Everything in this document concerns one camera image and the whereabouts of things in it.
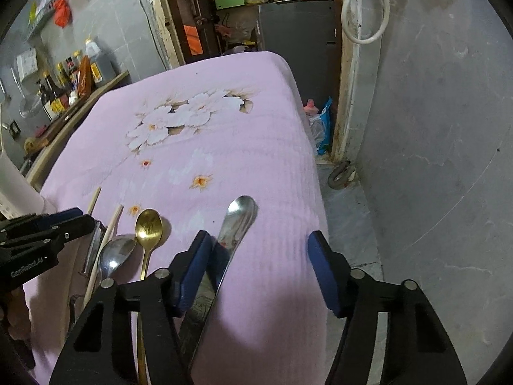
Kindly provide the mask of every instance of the dark gray refrigerator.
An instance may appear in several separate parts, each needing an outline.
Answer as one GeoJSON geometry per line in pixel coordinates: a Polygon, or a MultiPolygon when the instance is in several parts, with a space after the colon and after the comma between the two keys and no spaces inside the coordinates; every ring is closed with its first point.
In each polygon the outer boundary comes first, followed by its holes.
{"type": "Polygon", "coordinates": [[[282,56],[290,66],[303,105],[321,110],[338,84],[335,2],[285,0],[258,6],[258,49],[282,56]]]}

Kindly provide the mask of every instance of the pink tablecloth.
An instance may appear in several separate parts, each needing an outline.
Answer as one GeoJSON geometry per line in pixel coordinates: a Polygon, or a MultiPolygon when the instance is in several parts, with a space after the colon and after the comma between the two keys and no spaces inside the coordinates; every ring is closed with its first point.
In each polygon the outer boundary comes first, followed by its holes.
{"type": "MultiPolygon", "coordinates": [[[[197,385],[316,385],[325,380],[326,316],[306,256],[307,236],[327,234],[311,135],[296,83],[272,53],[182,66],[109,92],[75,132],[42,194],[58,210],[86,209],[107,224],[124,205],[118,234],[154,208],[172,232],[149,273],[186,250],[198,230],[219,233],[228,204],[252,196],[255,224],[240,245],[211,313],[193,368],[197,385]]],[[[26,285],[41,385],[67,327],[76,244],[58,267],[26,285]]],[[[137,279],[141,253],[117,276],[137,279]]]]}

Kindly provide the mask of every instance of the coiled white hose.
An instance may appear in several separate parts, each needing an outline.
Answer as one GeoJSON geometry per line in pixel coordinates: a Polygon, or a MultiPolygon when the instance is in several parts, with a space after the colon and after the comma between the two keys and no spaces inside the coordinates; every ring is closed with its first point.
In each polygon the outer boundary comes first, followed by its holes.
{"type": "Polygon", "coordinates": [[[385,32],[386,27],[388,26],[388,20],[390,20],[390,0],[383,0],[383,22],[381,23],[378,31],[368,39],[358,39],[353,36],[351,31],[349,30],[349,24],[347,22],[347,14],[349,12],[349,6],[351,5],[351,0],[344,0],[344,4],[342,5],[342,30],[347,35],[349,40],[358,45],[368,45],[369,43],[373,43],[378,40],[381,35],[385,32]]]}

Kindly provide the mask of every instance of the human hand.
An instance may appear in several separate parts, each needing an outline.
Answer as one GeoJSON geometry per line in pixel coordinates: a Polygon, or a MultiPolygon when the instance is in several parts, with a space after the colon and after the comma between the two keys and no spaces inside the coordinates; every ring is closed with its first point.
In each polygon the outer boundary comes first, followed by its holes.
{"type": "MultiPolygon", "coordinates": [[[[30,312],[27,303],[25,302],[25,291],[22,287],[17,288],[0,297],[2,302],[7,307],[7,330],[14,340],[26,340],[30,337],[30,312]]],[[[2,307],[0,307],[0,321],[5,323],[5,314],[2,307]]]]}

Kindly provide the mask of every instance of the gold spoon handle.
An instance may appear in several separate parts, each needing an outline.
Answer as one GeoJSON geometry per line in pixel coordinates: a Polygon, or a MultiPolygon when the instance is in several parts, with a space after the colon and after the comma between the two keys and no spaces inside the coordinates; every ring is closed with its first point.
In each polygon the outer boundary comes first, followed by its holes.
{"type": "MultiPolygon", "coordinates": [[[[146,279],[148,274],[148,265],[150,264],[150,252],[144,251],[143,266],[140,270],[140,280],[146,279]]],[[[137,314],[137,371],[139,373],[139,385],[148,385],[148,376],[146,375],[146,356],[143,343],[143,323],[140,320],[140,314],[137,314]]]]}

